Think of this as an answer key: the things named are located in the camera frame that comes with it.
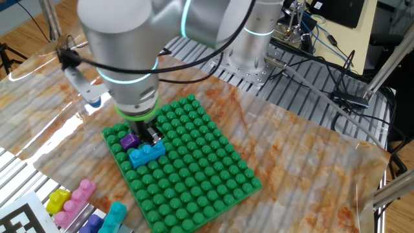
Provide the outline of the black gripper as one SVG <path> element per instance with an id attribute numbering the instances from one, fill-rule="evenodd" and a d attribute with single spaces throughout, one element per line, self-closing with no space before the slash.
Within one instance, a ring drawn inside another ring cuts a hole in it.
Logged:
<path id="1" fill-rule="evenodd" d="M 145 120 L 128 120 L 127 122 L 131 132 L 141 142 L 146 141 L 148 144 L 154 145 L 164 138 L 162 132 L 157 128 L 157 118 L 155 116 L 151 116 Z"/>

